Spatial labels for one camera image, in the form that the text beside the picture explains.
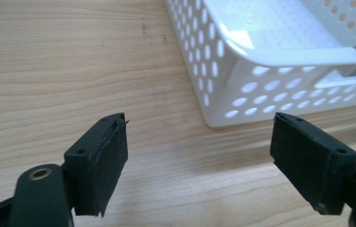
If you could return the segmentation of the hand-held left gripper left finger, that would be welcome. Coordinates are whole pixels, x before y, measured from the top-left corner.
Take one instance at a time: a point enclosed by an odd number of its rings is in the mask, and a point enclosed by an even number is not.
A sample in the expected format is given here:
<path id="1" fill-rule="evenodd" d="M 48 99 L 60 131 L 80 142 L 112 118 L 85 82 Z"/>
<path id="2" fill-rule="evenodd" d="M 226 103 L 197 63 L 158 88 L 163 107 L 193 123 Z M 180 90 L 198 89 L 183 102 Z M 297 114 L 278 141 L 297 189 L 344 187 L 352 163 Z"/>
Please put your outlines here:
<path id="1" fill-rule="evenodd" d="M 77 216 L 104 216 L 128 160 L 126 127 L 124 113 L 105 116 L 64 154 Z"/>

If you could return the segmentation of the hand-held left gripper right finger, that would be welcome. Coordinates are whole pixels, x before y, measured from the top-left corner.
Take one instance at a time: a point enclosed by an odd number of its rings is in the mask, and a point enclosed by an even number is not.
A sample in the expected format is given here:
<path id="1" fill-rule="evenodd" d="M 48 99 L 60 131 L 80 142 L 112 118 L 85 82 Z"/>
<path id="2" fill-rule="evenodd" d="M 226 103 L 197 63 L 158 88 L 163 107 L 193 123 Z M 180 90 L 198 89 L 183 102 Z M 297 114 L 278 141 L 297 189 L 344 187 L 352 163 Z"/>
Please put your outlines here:
<path id="1" fill-rule="evenodd" d="M 275 115 L 270 154 L 274 164 L 321 215 L 339 215 L 356 151 L 300 117 Z"/>

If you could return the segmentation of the white perforated plastic basket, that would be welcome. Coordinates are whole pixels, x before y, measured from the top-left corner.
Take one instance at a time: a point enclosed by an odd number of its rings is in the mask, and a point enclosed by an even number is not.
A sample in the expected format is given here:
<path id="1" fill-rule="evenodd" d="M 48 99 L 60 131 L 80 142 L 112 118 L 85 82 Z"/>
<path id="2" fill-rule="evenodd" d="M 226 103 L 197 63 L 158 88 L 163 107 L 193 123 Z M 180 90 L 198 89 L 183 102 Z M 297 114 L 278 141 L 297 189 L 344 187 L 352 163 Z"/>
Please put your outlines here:
<path id="1" fill-rule="evenodd" d="M 356 106 L 356 0 L 165 0 L 205 123 Z"/>

